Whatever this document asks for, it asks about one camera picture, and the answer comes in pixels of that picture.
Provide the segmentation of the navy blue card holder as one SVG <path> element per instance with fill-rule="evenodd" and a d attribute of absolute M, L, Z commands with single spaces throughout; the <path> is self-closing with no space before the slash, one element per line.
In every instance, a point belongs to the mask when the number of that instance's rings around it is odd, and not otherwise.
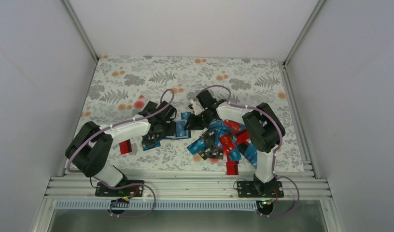
<path fill-rule="evenodd" d="M 191 138 L 191 131 L 185 129 L 185 125 L 191 112 L 183 112 L 180 114 L 181 119 L 174 120 L 175 132 L 173 136 L 165 136 L 163 139 L 179 140 L 179 139 L 189 139 Z"/>

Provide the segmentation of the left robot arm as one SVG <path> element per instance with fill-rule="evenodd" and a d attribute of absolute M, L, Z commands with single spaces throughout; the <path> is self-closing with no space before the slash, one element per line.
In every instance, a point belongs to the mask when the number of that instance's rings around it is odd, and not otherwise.
<path fill-rule="evenodd" d="M 101 181 L 113 195 L 122 195 L 127 188 L 126 177 L 107 161 L 111 147 L 142 137 L 142 144 L 151 148 L 162 138 L 175 134 L 176 115 L 176 108 L 168 102 L 149 101 L 142 111 L 127 121 L 111 126 L 89 121 L 66 149 L 68 164 L 75 165 L 86 177 Z"/>

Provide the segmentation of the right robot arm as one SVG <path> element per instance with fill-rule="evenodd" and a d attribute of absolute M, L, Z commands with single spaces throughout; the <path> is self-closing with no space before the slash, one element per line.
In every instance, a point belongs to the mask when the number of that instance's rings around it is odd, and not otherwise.
<path fill-rule="evenodd" d="M 185 124 L 186 130 L 202 130 L 219 119 L 234 121 L 245 126 L 251 144 L 257 150 L 257 167 L 254 174 L 254 191 L 260 197 L 272 191 L 277 181 L 275 173 L 276 152 L 281 147 L 285 128 L 268 103 L 257 106 L 239 105 L 229 99 L 215 99 L 208 89 L 197 95 L 203 111 L 191 114 Z"/>

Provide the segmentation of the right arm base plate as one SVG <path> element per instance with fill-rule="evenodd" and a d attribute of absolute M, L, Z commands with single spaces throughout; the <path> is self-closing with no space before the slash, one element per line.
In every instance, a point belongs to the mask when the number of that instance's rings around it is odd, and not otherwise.
<path fill-rule="evenodd" d="M 284 191 L 281 181 L 271 180 L 267 183 L 260 181 L 236 182 L 236 189 L 240 198 L 282 198 Z"/>

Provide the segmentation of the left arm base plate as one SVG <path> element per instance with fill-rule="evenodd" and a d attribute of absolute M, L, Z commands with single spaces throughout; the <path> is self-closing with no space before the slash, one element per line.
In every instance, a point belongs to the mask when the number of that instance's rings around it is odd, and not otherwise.
<path fill-rule="evenodd" d="M 100 182 L 96 185 L 94 181 L 90 181 L 90 183 L 95 188 L 95 196 L 97 197 L 141 197 L 143 194 L 143 186 L 111 189 Z"/>

